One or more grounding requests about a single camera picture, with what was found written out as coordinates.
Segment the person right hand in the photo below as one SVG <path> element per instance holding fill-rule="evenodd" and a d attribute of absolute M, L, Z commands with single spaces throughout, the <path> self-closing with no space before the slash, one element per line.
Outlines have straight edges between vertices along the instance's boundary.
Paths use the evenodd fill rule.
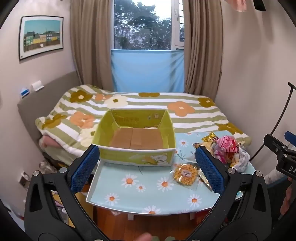
<path fill-rule="evenodd" d="M 293 180 L 290 177 L 288 177 L 287 179 L 291 183 L 291 185 L 288 187 L 288 189 L 285 192 L 285 198 L 284 198 L 282 206 L 280 208 L 281 215 L 284 215 L 289 210 L 289 207 L 290 207 L 290 204 L 291 204 L 291 201 L 292 201 L 292 195 L 293 195 L 292 184 L 293 184 Z"/>

